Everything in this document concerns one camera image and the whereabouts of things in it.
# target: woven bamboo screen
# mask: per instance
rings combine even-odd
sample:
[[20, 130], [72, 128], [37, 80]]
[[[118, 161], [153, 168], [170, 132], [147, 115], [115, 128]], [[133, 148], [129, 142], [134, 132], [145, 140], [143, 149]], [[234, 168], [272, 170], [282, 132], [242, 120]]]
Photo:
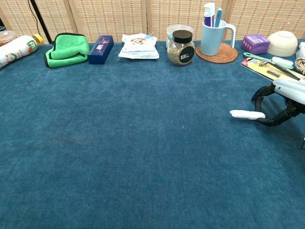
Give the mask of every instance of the woven bamboo screen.
[[[194, 29], [193, 40], [201, 39], [206, 0], [149, 0], [148, 31], [159, 40], [166, 40], [166, 28], [174, 24], [189, 25]], [[215, 8], [222, 7], [222, 0], [214, 0]]]
[[236, 39], [260, 33], [268, 37], [281, 30], [305, 38], [305, 1], [302, 0], [226, 0], [226, 20], [236, 26]]
[[69, 0], [77, 30], [89, 42], [99, 35], [112, 35], [122, 41], [122, 34], [147, 32], [146, 0]]
[[[73, 31], [64, 1], [66, 0], [36, 1], [52, 39], [60, 32]], [[37, 15], [31, 4], [30, 7], [26, 0], [1, 0], [0, 18], [7, 30], [13, 30], [18, 36], [38, 33], [31, 9], [36, 18]], [[39, 22], [38, 28], [44, 42], [48, 43]]]

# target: glass jar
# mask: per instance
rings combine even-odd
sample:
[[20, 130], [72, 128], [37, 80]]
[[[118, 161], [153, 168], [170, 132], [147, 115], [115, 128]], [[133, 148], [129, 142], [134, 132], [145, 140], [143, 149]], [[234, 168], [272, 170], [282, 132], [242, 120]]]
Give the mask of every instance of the glass jar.
[[195, 54], [192, 38], [193, 34], [187, 30], [173, 32], [173, 38], [167, 47], [167, 56], [172, 63], [186, 65], [192, 61]]

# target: light blue cup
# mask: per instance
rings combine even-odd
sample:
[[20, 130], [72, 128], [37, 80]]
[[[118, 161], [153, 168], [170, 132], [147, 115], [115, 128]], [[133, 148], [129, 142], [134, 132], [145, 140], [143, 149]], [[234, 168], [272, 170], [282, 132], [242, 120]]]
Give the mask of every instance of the light blue cup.
[[223, 20], [220, 20], [219, 27], [217, 28], [206, 26], [203, 23], [200, 47], [200, 51], [203, 55], [215, 56], [218, 53], [221, 41], [224, 36], [224, 31], [226, 29], [230, 29], [232, 31], [231, 47], [234, 48], [236, 33], [236, 28], [234, 25], [228, 24]]

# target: purple tissue box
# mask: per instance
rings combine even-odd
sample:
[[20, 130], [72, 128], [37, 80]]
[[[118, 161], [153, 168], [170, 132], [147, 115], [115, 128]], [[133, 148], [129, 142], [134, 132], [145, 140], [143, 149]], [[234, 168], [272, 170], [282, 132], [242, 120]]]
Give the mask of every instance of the purple tissue box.
[[113, 47], [113, 37], [110, 35], [99, 36], [88, 54], [90, 64], [105, 64]]
[[242, 49], [252, 54], [267, 53], [270, 41], [260, 34], [245, 35]]

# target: round rattan coaster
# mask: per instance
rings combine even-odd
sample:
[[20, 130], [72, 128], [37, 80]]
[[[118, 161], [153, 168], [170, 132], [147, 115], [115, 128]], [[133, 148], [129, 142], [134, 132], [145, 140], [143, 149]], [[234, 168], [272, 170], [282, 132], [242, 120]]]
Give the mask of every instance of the round rattan coaster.
[[229, 44], [221, 43], [218, 53], [215, 56], [206, 56], [200, 52], [200, 45], [196, 48], [196, 54], [201, 58], [213, 63], [230, 63], [238, 57], [238, 51], [232, 49]]

